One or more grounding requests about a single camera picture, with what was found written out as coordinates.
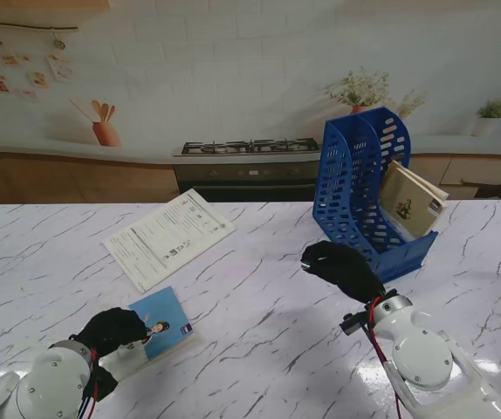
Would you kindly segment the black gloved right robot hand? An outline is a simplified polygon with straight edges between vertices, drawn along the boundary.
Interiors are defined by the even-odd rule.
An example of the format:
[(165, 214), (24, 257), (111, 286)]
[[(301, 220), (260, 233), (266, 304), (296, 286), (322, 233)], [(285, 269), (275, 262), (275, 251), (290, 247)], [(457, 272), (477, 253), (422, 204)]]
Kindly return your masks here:
[(386, 293), (367, 260), (347, 245), (328, 241), (309, 245), (300, 262), (304, 271), (336, 285), (350, 299), (363, 304)]

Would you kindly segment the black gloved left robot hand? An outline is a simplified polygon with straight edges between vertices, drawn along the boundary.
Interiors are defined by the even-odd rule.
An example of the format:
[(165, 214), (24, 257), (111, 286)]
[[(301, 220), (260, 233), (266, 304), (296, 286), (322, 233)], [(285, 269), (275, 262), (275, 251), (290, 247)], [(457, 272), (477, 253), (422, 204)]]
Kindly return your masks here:
[(145, 340), (148, 330), (135, 311), (115, 307), (93, 316), (86, 326), (70, 340), (80, 342), (97, 357), (105, 357), (120, 346)]

